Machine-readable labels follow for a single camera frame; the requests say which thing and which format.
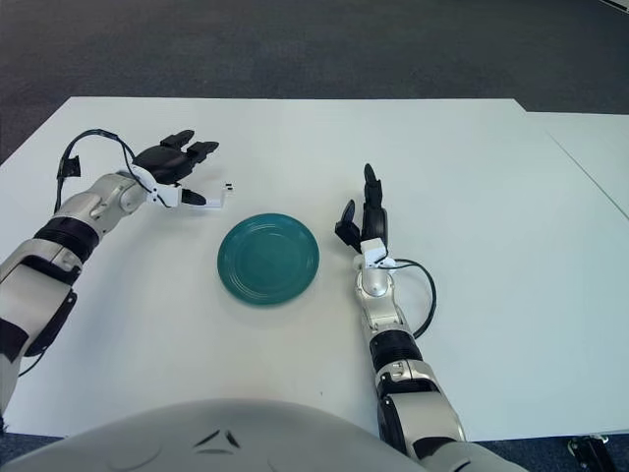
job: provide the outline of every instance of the white table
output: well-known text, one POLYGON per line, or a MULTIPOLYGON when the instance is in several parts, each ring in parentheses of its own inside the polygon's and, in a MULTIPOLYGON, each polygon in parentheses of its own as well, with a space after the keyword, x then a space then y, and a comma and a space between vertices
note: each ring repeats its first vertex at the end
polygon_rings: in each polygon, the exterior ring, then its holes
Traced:
POLYGON ((529 113, 629 218, 629 115, 529 113))
MULTIPOLYGON (((629 426, 629 224, 513 100, 72 98, 0 167, 0 258, 50 216, 66 143, 87 128, 136 151, 182 129, 220 141, 188 180, 217 212, 144 206, 101 243, 75 311, 22 378, 10 431, 69 435, 162 405, 265 397, 376 432, 368 348, 353 298, 354 254, 333 234, 363 165, 383 181, 394 257, 425 263, 438 289, 420 347, 470 440, 629 426), (296 216, 320 249, 313 285, 273 309, 235 300, 215 268, 237 222, 296 216)), ((114 144, 77 151, 85 177, 122 166, 114 144)), ((418 274, 396 274, 418 324, 418 274)))

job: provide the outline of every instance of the silver arm segment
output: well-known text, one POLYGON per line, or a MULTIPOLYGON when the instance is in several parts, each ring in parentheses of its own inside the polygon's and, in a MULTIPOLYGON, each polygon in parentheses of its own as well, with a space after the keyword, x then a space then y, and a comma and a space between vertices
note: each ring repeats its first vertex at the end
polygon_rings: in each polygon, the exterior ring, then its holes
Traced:
POLYGON ((375 369, 380 437, 434 472, 524 471, 485 448, 465 442, 459 417, 430 365, 424 362, 404 313, 379 239, 363 241, 356 296, 375 369))
POLYGON ((43 352, 74 307, 83 264, 105 234, 145 201, 130 176, 106 174, 70 197, 0 265, 0 416, 23 357, 43 352))

